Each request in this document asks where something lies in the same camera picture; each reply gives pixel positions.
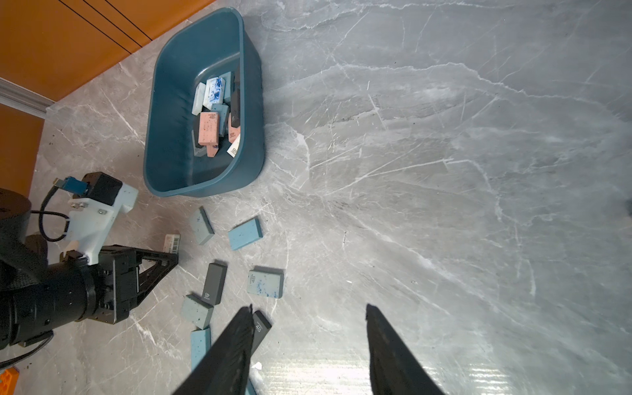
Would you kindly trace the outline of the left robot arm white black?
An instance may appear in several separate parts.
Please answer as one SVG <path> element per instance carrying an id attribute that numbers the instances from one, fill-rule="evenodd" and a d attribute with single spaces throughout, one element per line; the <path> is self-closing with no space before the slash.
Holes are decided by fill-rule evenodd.
<path id="1" fill-rule="evenodd" d="M 123 321 L 179 263 L 175 253 L 110 245 L 94 265 L 74 250 L 50 265 L 26 243 L 30 216 L 26 197 L 1 191 L 2 347 L 41 349 L 74 321 Z"/>

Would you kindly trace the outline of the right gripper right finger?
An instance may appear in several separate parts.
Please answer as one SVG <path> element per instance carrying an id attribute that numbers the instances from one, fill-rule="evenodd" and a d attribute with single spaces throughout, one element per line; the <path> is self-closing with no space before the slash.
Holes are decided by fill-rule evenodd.
<path id="1" fill-rule="evenodd" d="M 365 320 L 373 394 L 444 394 L 377 306 L 367 304 Z"/>

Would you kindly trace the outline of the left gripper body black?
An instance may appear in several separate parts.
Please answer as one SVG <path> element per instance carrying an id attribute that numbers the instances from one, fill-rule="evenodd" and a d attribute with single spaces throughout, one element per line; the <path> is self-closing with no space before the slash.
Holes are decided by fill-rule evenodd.
<path id="1" fill-rule="evenodd" d="M 87 263 L 87 257 L 77 251 L 62 253 L 62 263 L 77 269 L 86 307 L 77 319 L 91 319 L 105 324 L 117 324 L 128 318 L 138 304 L 140 253 L 131 247 L 106 246 L 99 253 L 99 262 Z"/>

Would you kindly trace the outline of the pink eraser bottom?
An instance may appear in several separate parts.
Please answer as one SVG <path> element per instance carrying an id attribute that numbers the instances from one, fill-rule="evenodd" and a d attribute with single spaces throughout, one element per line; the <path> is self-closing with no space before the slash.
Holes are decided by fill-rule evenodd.
<path id="1" fill-rule="evenodd" d="M 219 127 L 220 116 L 217 112 L 202 112 L 199 115 L 198 144 L 217 147 L 219 144 Z"/>

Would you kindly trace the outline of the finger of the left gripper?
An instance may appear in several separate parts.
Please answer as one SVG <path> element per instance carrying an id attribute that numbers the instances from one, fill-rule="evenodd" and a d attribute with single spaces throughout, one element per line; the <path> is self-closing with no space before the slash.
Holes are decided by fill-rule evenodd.
<path id="1" fill-rule="evenodd" d="M 144 301 L 170 271 L 179 264 L 177 253 L 135 249 L 136 301 Z"/>

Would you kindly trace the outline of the pink eraser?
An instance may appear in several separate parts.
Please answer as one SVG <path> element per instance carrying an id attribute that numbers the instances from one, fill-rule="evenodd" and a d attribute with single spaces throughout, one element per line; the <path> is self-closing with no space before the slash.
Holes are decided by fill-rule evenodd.
<path id="1" fill-rule="evenodd" d="M 240 122 L 237 125 L 233 125 L 233 118 L 228 121 L 228 138 L 230 143 L 234 143 L 240 136 Z"/>
<path id="2" fill-rule="evenodd" d="M 217 112 L 202 112 L 199 115 L 198 144 L 217 147 L 219 144 L 219 127 L 220 116 Z"/>
<path id="3" fill-rule="evenodd" d="M 206 150 L 207 150 L 207 156 L 208 157 L 215 157 L 216 154 L 219 151 L 219 146 L 218 145 L 208 145 L 208 146 L 206 146 Z"/>

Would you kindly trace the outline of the white blue printed eraser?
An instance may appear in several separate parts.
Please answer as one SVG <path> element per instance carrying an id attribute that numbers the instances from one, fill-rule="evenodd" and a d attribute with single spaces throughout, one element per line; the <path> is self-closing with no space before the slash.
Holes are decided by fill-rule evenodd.
<path id="1" fill-rule="evenodd" d="M 223 104 L 225 85 L 226 82 L 224 77 L 213 77 L 208 79 L 205 84 L 202 106 L 210 110 L 213 105 Z"/>

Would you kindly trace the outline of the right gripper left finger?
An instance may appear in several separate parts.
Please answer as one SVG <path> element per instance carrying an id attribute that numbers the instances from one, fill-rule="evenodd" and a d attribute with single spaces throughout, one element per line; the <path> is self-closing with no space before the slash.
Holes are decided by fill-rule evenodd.
<path id="1" fill-rule="evenodd" d="M 174 394 L 246 394 L 254 332 L 252 306 L 241 307 Z"/>

